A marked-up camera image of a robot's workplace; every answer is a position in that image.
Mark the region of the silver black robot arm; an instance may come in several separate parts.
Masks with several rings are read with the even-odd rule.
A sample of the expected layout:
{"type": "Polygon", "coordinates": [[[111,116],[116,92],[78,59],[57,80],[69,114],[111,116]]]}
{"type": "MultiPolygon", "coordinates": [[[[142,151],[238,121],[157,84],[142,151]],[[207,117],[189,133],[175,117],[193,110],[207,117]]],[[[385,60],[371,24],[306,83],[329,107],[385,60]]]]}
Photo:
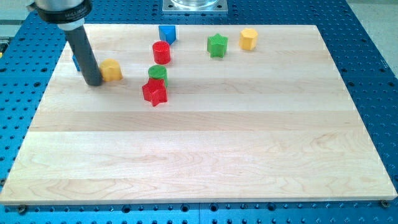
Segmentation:
{"type": "Polygon", "coordinates": [[[30,0],[26,8],[36,11],[43,21],[72,31],[83,26],[93,6],[90,0],[30,0]]]}

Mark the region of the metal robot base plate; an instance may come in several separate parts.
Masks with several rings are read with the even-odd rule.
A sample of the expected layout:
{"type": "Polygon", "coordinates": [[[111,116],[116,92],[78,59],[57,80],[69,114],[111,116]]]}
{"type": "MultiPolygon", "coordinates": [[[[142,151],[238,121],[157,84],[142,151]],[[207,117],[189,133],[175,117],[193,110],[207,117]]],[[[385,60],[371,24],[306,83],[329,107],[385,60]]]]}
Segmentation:
{"type": "Polygon", "coordinates": [[[227,13],[227,0],[163,0],[164,14],[227,13]]]}

